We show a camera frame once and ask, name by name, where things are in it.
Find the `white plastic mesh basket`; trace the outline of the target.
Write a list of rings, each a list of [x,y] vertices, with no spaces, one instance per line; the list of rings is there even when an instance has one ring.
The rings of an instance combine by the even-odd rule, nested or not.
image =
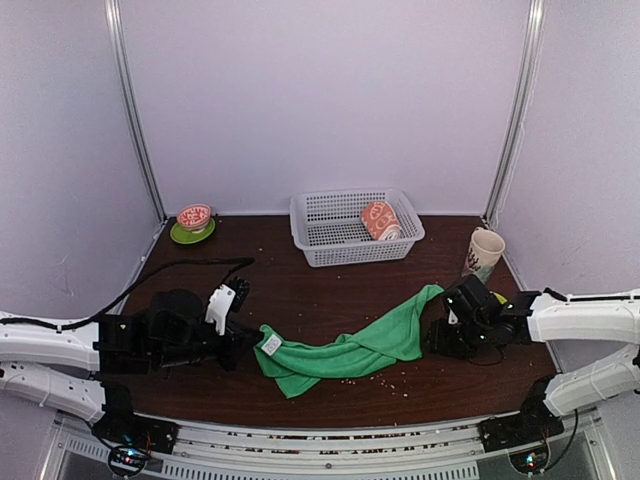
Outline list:
[[[378,241],[367,230],[361,215],[374,202],[393,209],[397,239]],[[402,260],[425,236],[409,199],[396,188],[297,194],[290,199],[289,218],[294,244],[313,268]]]

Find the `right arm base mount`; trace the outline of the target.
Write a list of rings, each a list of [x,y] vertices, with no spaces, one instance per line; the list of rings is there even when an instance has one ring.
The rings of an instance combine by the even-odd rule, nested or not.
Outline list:
[[[551,464],[549,440],[564,432],[560,419],[535,419],[522,413],[492,417],[478,424],[486,453],[506,450],[511,466],[520,474],[540,474]]]

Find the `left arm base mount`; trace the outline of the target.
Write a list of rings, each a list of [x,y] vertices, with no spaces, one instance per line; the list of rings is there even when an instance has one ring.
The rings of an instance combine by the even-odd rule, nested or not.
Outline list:
[[[155,454],[172,454],[180,427],[174,422],[134,415],[128,419],[104,416],[87,422],[91,434],[107,448],[106,464],[119,478],[131,479],[157,461]]]

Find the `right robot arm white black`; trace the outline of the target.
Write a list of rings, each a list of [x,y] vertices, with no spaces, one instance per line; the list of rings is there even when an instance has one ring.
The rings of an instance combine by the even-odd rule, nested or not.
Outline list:
[[[556,341],[615,342],[621,349],[587,366],[537,380],[513,419],[519,440],[535,440],[551,424],[585,406],[639,387],[639,292],[562,294],[521,291],[501,299],[475,275],[442,294],[445,315],[426,333],[429,352],[470,360],[482,346]]]

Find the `orange rabbit pattern towel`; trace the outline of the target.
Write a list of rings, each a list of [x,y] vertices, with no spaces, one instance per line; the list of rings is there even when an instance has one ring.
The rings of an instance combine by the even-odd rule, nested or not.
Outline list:
[[[401,226],[395,211],[384,201],[370,203],[360,216],[367,232],[375,241],[397,240],[401,236]]]

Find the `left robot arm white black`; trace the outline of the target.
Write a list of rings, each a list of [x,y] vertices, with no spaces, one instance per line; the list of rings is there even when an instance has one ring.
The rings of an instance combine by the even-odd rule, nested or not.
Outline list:
[[[63,368],[107,375],[147,375],[212,360],[224,370],[262,338],[230,320],[243,295],[222,286],[207,302],[188,290],[160,292],[133,315],[98,313],[82,320],[1,315],[1,386],[42,405],[105,425],[123,444],[144,433],[128,389],[82,380]]]

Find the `green microfiber towel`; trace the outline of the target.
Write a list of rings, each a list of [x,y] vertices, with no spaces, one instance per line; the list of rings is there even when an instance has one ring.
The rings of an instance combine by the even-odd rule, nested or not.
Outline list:
[[[321,346],[285,340],[263,324],[254,355],[263,375],[274,380],[287,399],[323,380],[366,377],[399,361],[412,362],[422,357],[421,316],[443,292],[438,285],[426,285],[365,328]]]

